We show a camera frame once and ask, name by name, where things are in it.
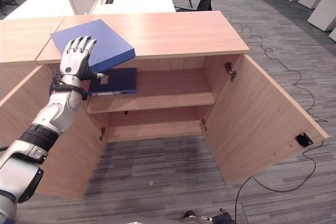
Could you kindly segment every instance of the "wooden countertop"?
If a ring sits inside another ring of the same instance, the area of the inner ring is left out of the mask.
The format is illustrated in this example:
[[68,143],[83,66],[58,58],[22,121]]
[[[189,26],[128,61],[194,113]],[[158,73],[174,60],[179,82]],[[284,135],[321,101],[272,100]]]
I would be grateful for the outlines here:
[[64,17],[0,20],[0,65],[35,63]]
[[[219,11],[77,15],[66,17],[57,30],[102,19],[135,48],[138,59],[177,58],[247,53],[249,48]],[[61,53],[50,40],[38,64],[59,63]]]

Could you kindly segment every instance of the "blue folder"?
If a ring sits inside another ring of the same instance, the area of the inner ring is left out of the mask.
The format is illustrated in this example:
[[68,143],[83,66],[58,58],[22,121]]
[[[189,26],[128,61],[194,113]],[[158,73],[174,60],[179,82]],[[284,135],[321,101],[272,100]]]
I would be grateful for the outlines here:
[[86,35],[97,40],[89,58],[89,66],[96,72],[103,72],[135,57],[134,48],[101,19],[57,31],[51,34],[51,38],[63,53],[70,40]]
[[88,91],[90,95],[136,93],[136,68],[113,68],[104,71],[104,74],[105,77],[91,81]]

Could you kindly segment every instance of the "cabinet door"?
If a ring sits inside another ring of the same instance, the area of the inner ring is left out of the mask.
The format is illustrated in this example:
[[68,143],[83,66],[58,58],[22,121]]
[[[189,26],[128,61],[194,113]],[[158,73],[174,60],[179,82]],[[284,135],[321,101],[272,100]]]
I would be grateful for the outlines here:
[[[47,104],[50,82],[50,68],[38,66],[0,101],[0,146],[18,139]],[[100,134],[84,108],[80,109],[42,165],[45,173],[37,191],[80,198],[105,145]]]
[[316,144],[327,133],[250,56],[233,64],[206,121],[206,141],[226,182],[233,184],[303,150],[295,137]]

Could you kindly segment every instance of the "black cable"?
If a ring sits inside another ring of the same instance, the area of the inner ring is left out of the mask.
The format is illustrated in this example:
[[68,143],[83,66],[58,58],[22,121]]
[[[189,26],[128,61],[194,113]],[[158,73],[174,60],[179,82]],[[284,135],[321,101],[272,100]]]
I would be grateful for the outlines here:
[[240,186],[240,189],[237,193],[237,197],[236,197],[236,203],[235,203],[235,222],[237,222],[237,203],[238,203],[238,197],[240,194],[240,191],[242,190],[242,188],[245,186],[245,184],[251,179],[252,177],[249,177],[247,180],[245,180],[245,182]]
[[0,152],[4,152],[4,151],[7,150],[8,148],[9,148],[9,146],[0,147]]
[[244,29],[248,28],[248,29],[250,30],[250,36],[249,36],[250,39],[251,39],[251,38],[254,38],[254,37],[258,37],[258,38],[261,39],[260,47],[262,48],[262,50],[264,50],[265,56],[266,56],[268,59],[276,60],[277,62],[279,62],[279,63],[280,63],[285,69],[287,69],[288,71],[290,71],[290,72],[295,72],[295,73],[297,73],[297,74],[299,75],[299,79],[293,84],[293,86],[296,87],[297,89],[302,89],[302,90],[307,91],[307,92],[310,94],[310,96],[312,97],[312,100],[313,100],[312,105],[311,105],[308,109],[306,109],[307,113],[308,113],[311,117],[317,119],[317,120],[315,120],[316,122],[328,122],[327,120],[322,119],[322,118],[320,118],[320,117],[318,117],[318,116],[316,116],[316,115],[314,115],[314,114],[312,114],[312,113],[310,112],[310,110],[315,106],[315,102],[316,102],[316,101],[315,101],[315,97],[314,97],[314,95],[312,94],[312,92],[311,92],[310,90],[308,90],[308,89],[306,89],[306,88],[304,88],[304,87],[298,86],[298,83],[299,83],[299,82],[301,81],[301,79],[302,79],[302,74],[301,74],[298,70],[288,68],[285,64],[282,63],[281,60],[269,56],[267,53],[269,53],[269,52],[273,52],[274,50],[273,50],[272,48],[270,48],[270,47],[266,47],[266,48],[265,48],[265,47],[264,47],[264,38],[263,38],[261,35],[259,35],[259,34],[255,34],[255,35],[253,35],[253,30],[252,30],[252,28],[251,28],[250,26],[243,26],[241,23],[232,23],[232,15],[231,15],[231,14],[227,14],[227,15],[225,15],[225,17],[227,17],[227,16],[230,17],[229,22],[230,22],[230,24],[231,24],[232,26],[234,26],[234,25],[239,25],[239,26],[240,26],[240,28],[241,28],[241,32],[243,32]]
[[297,190],[297,189],[299,189],[313,174],[314,174],[314,172],[315,172],[315,170],[316,170],[316,161],[313,159],[313,158],[311,158],[311,157],[308,157],[307,155],[306,155],[306,153],[307,152],[310,152],[310,151],[314,151],[314,150],[316,150],[316,149],[318,149],[318,148],[320,148],[322,145],[324,144],[324,141],[322,141],[322,143],[319,145],[319,146],[317,146],[317,147],[315,147],[315,148],[311,148],[311,149],[309,149],[309,150],[306,150],[306,151],[304,151],[303,153],[302,153],[302,155],[303,155],[303,157],[305,157],[305,158],[307,158],[307,159],[309,159],[309,160],[311,160],[311,161],[313,161],[314,162],[314,169],[311,171],[311,173],[298,185],[298,186],[296,186],[296,187],[294,187],[294,188],[292,188],[292,189],[290,189],[290,190],[275,190],[275,189],[272,189],[272,188],[269,188],[269,187],[267,187],[267,186],[265,186],[265,185],[263,185],[262,183],[260,183],[254,176],[252,176],[252,177],[249,177],[247,180],[245,180],[245,182],[240,186],[240,189],[239,189],[239,191],[238,191],[238,193],[237,193],[237,197],[236,197],[236,202],[235,202],[235,221],[237,221],[237,203],[238,203],[238,197],[239,197],[239,193],[240,193],[240,191],[242,190],[242,188],[243,188],[243,186],[245,186],[245,184],[251,179],[251,178],[253,178],[254,180],[255,180],[255,182],[257,182],[260,186],[262,186],[263,188],[265,188],[265,189],[267,189],[267,190],[270,190],[270,191],[274,191],[274,192],[276,192],[276,193],[289,193],[289,192],[291,192],[291,191],[295,191],[295,190]]

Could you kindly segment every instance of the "robotic arm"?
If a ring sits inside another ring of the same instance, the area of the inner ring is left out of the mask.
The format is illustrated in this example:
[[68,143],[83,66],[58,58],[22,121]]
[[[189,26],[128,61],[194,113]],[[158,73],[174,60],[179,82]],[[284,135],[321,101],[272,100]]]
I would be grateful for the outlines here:
[[0,157],[0,224],[16,217],[16,204],[34,194],[42,176],[39,168],[57,138],[67,130],[86,99],[80,81],[103,76],[88,64],[96,40],[90,36],[70,41],[60,64],[61,79],[51,85],[49,103],[37,114],[30,127]]

